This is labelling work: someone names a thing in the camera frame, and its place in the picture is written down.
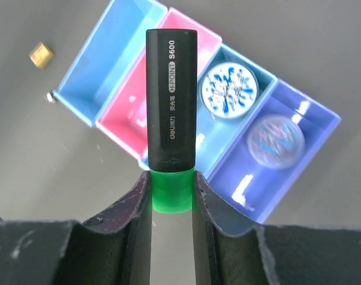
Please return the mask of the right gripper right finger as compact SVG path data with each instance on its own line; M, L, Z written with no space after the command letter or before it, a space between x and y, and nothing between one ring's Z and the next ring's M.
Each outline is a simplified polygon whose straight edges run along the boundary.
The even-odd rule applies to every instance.
M194 174L197 284L361 284L361 229L263 225Z

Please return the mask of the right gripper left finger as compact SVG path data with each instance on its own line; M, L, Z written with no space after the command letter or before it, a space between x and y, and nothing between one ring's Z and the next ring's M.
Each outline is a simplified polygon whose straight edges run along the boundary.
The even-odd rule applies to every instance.
M0 220L0 284L148 284L150 173L102 212L76 220Z

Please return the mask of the clear paper clip jar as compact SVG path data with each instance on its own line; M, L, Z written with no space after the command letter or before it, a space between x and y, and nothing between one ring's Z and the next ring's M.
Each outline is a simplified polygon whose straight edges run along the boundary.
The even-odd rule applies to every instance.
M250 127L246 141L254 160L270 169L292 166L305 149L305 136L298 124L276 114L258 119Z

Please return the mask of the blue round tub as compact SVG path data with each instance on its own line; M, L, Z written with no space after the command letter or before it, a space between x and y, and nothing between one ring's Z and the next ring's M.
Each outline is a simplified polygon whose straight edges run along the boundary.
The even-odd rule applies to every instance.
M200 85L205 107L220 119L237 119L246 114L259 95L254 73L237 62L221 62L210 68Z

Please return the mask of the light blue drawer bin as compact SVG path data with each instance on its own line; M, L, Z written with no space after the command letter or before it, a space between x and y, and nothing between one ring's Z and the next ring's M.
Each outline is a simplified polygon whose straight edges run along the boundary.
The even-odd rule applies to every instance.
M167 7L157 1L110 1L60 85L46 94L88 126L101 117L141 54L148 29Z

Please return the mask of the green black highlighter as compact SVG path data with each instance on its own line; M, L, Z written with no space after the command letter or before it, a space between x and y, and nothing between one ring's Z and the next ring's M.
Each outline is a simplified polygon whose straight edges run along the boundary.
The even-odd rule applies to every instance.
M197 127L197 32L146 32L148 166L153 209L175 214L192 207Z

